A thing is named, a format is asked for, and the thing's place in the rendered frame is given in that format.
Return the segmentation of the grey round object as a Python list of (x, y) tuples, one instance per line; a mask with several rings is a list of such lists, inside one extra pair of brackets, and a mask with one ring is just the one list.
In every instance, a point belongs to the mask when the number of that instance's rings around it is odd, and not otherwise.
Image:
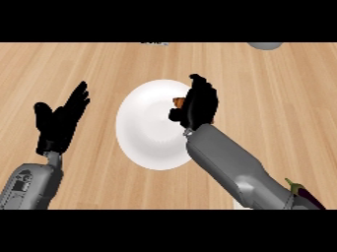
[(249, 45), (261, 50), (274, 50), (282, 47), (283, 42), (248, 42)]

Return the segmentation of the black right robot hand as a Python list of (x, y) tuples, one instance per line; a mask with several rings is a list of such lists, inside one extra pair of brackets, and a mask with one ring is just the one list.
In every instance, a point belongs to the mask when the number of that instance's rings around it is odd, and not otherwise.
[(169, 119), (179, 122), (185, 129), (194, 131), (205, 124), (210, 124), (218, 110), (218, 95), (216, 89), (208, 79), (193, 74), (193, 87), (188, 91), (184, 105), (179, 108), (172, 108), (169, 112)]

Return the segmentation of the white round plate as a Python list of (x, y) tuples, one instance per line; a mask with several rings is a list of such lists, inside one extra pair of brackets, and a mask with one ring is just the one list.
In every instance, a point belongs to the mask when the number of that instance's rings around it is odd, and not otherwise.
[(185, 128), (169, 120), (173, 99), (188, 90), (178, 81), (156, 80), (138, 86), (122, 103), (117, 139), (128, 158), (144, 168), (169, 170), (191, 160)]

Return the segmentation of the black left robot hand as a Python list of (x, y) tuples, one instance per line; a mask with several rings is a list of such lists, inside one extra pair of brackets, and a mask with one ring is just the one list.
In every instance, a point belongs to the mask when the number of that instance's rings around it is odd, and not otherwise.
[(57, 152), (62, 155), (67, 152), (77, 124), (89, 103), (91, 98), (86, 82), (80, 83), (65, 105), (58, 109), (52, 109), (45, 102), (36, 103), (34, 111), (37, 128), (40, 130), (39, 155), (43, 156), (49, 152)]

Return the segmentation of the white placemat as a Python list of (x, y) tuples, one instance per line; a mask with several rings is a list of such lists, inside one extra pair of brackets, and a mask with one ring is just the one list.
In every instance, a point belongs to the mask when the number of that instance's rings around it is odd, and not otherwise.
[(246, 208), (242, 206), (242, 204), (237, 202), (237, 200), (234, 199), (234, 210), (252, 210), (250, 208)]

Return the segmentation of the purple eggplant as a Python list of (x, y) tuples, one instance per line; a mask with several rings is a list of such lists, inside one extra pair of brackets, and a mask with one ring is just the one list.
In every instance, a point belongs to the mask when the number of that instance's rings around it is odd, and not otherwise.
[(304, 185), (292, 182), (287, 179), (287, 182), (292, 187), (292, 193), (295, 195), (293, 209), (295, 210), (324, 210), (326, 207), (305, 189)]

